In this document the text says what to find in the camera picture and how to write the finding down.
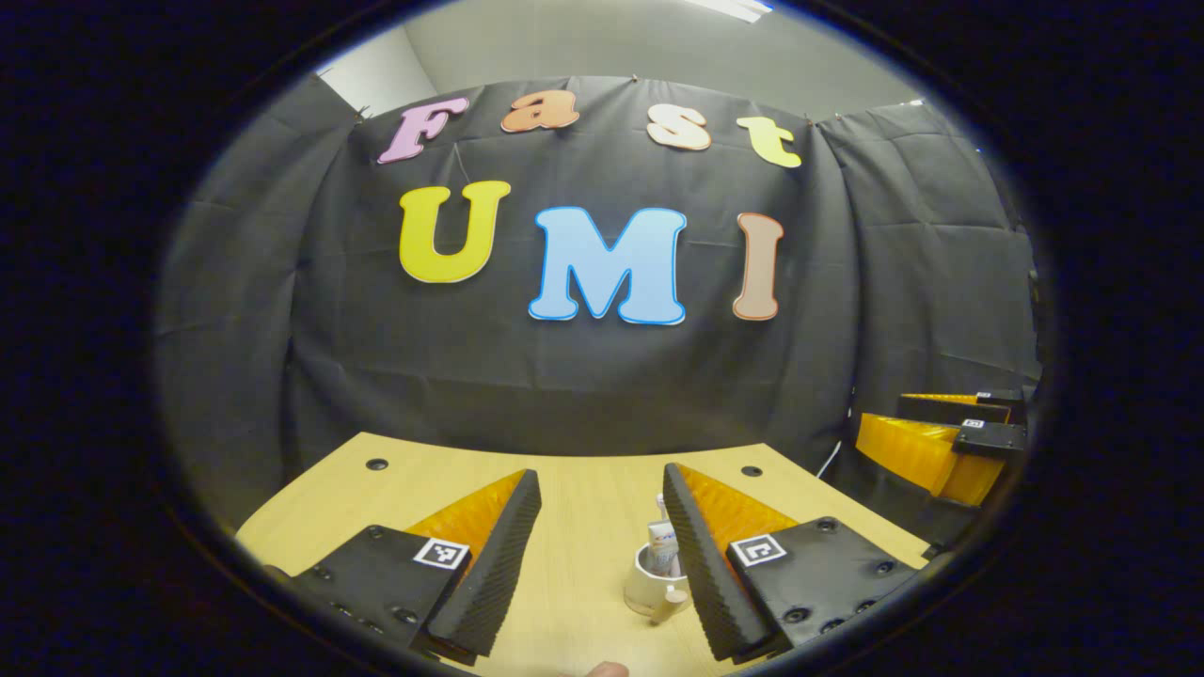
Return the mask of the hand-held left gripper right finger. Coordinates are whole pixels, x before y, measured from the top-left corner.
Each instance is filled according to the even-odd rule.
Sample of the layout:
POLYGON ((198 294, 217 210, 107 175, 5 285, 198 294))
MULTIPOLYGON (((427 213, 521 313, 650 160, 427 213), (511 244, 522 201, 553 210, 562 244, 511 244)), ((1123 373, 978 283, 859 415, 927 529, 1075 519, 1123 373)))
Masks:
POLYGON ((680 463, 665 466, 663 498, 718 660, 792 650, 916 573, 836 517, 796 520, 680 463))

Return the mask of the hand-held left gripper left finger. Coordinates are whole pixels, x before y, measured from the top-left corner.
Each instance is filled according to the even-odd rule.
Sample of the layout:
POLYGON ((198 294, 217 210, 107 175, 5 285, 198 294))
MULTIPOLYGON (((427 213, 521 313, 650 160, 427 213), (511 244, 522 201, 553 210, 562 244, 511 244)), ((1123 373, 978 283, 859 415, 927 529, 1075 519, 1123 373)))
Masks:
POLYGON ((373 663, 473 666, 498 642, 541 507, 529 469, 313 469, 275 495, 275 581, 373 663))

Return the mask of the white toothpaste tube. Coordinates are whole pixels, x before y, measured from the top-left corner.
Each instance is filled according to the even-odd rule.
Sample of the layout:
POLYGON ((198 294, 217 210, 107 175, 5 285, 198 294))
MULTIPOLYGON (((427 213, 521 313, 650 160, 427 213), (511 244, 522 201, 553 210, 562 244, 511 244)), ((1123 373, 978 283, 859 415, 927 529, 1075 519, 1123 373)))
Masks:
POLYGON ((668 519, 648 524, 648 544, 644 567, 650 575, 663 578, 681 577, 679 544, 674 526, 668 519))

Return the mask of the white cup with wooden handle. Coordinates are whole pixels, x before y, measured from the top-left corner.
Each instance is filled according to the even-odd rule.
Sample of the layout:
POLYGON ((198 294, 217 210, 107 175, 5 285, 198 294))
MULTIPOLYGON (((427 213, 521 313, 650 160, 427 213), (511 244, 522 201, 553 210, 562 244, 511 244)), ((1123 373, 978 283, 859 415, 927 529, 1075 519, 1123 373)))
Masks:
POLYGON ((628 610, 660 625, 687 610, 694 597, 684 575, 655 575, 651 563, 650 544, 642 544, 622 585, 622 597, 628 610))

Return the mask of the wooden desktop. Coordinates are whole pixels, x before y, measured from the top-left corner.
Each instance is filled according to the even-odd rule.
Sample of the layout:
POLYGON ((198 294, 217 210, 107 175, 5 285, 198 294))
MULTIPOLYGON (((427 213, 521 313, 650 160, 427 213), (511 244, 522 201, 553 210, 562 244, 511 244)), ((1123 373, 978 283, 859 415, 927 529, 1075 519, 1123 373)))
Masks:
POLYGON ((698 616, 650 625, 622 585, 659 518, 667 463, 721 479, 793 518, 834 517, 890 557, 923 567, 928 544, 844 496, 766 445, 645 457, 535 457, 441 449, 359 432, 244 520, 238 543, 262 564, 297 575, 362 526, 405 530, 459 498, 521 469, 537 472, 542 510, 506 622, 482 677, 582 675, 602 661, 631 677, 722 677, 752 665, 719 663, 698 616))

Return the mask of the ceiling light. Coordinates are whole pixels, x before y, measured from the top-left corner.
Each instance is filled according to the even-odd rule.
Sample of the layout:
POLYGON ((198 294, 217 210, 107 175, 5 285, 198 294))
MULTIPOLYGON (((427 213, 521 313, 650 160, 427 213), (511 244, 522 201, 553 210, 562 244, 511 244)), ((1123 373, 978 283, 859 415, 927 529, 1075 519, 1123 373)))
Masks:
POLYGON ((773 8, 766 2, 760 0, 683 0, 690 5, 698 6, 698 8, 709 8, 721 13, 722 16, 728 16, 731 18, 738 19, 746 24, 755 24, 761 18, 771 14, 773 8))

